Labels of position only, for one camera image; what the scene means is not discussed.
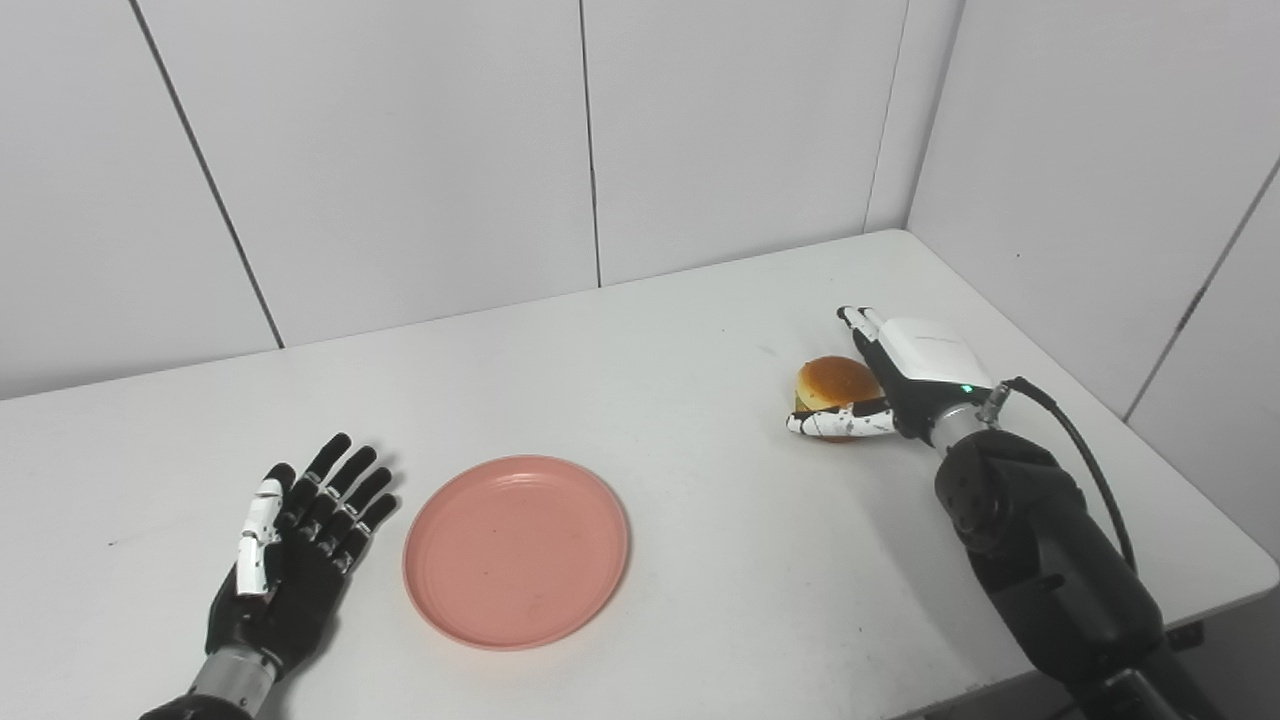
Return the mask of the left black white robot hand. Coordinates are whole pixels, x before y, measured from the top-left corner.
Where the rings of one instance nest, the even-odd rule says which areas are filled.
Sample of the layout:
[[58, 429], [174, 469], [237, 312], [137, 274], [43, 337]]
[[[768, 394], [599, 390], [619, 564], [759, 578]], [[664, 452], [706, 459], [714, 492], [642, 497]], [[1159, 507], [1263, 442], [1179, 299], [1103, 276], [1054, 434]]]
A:
[[268, 475], [283, 491], [276, 539], [264, 557], [268, 589], [243, 594], [229, 573], [210, 606], [204, 650], [251, 650], [283, 678], [319, 651], [351, 574], [399, 500], [378, 452], [355, 448], [346, 433], [334, 434], [301, 475], [287, 462]]

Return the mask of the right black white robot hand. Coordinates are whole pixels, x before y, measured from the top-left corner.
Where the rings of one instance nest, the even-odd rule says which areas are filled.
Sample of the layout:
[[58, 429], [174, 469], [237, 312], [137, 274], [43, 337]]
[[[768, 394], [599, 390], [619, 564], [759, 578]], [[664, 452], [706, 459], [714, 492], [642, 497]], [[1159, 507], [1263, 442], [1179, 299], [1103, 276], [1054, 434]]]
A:
[[842, 306], [837, 315], [882, 395], [792, 413], [790, 432], [819, 439], [899, 434], [946, 454], [997, 428], [997, 383], [960, 334], [937, 322], [883, 319], [869, 306]]

